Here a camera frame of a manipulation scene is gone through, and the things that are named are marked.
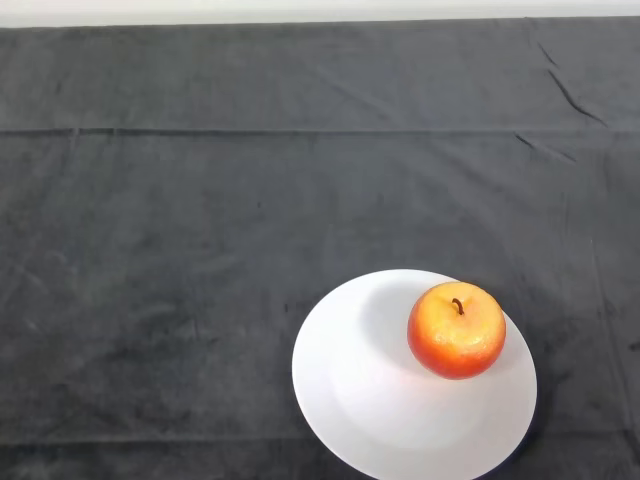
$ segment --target white plate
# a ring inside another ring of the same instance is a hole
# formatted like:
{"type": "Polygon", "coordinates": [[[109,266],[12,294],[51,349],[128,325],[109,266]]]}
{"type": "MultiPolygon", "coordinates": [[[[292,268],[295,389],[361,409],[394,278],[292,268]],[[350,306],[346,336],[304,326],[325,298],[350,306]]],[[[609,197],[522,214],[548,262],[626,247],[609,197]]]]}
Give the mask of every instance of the white plate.
{"type": "Polygon", "coordinates": [[[638,14],[638,0],[0,0],[0,26],[9,27],[638,14]]]}
{"type": "Polygon", "coordinates": [[[413,304],[451,280],[418,270],[356,278],[323,298],[298,334],[292,372],[302,413],[334,454],[374,478],[476,478],[502,463],[531,423],[535,367],[506,314],[504,350],[477,377],[443,379],[411,354],[413,304]]]}

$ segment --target apple stem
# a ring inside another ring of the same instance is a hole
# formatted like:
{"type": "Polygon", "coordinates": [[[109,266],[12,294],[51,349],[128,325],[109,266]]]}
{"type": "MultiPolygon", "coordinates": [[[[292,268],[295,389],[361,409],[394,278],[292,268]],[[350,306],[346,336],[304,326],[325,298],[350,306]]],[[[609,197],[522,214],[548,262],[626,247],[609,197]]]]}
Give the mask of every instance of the apple stem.
{"type": "Polygon", "coordinates": [[[455,303],[456,305],[458,305],[458,313],[460,315],[464,315],[464,309],[462,308],[462,302],[460,300],[454,298],[453,300],[451,300],[451,303],[455,303]]]}

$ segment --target apple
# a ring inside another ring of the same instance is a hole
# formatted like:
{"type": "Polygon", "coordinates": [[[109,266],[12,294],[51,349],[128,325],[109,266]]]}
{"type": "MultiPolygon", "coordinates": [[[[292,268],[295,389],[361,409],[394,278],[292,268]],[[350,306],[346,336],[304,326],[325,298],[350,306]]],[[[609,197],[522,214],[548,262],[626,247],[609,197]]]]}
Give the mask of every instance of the apple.
{"type": "Polygon", "coordinates": [[[478,375],[496,361],[507,333],[498,302],[464,282],[437,285],[411,310],[407,338],[416,359],[449,379],[478,375]]]}

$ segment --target white wall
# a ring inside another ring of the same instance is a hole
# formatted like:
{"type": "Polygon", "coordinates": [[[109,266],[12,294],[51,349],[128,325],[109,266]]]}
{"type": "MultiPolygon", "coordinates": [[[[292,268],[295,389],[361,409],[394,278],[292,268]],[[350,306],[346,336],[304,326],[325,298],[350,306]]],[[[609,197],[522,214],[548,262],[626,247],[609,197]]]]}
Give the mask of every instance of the white wall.
{"type": "Polygon", "coordinates": [[[640,15],[640,0],[0,0],[0,26],[640,15]]]}

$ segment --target plate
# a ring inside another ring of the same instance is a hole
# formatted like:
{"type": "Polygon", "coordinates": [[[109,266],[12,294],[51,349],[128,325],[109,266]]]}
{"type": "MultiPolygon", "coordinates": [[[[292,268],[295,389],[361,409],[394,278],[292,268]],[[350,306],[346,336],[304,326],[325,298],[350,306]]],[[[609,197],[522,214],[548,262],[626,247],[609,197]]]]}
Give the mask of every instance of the plate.
{"type": "Polygon", "coordinates": [[[388,270],[351,280],[324,297],[300,329],[292,375],[315,434],[353,468],[379,480],[470,480],[502,463],[535,410],[535,367],[505,314],[498,360],[467,380],[422,367],[407,322],[429,288],[454,279],[388,270]]]}

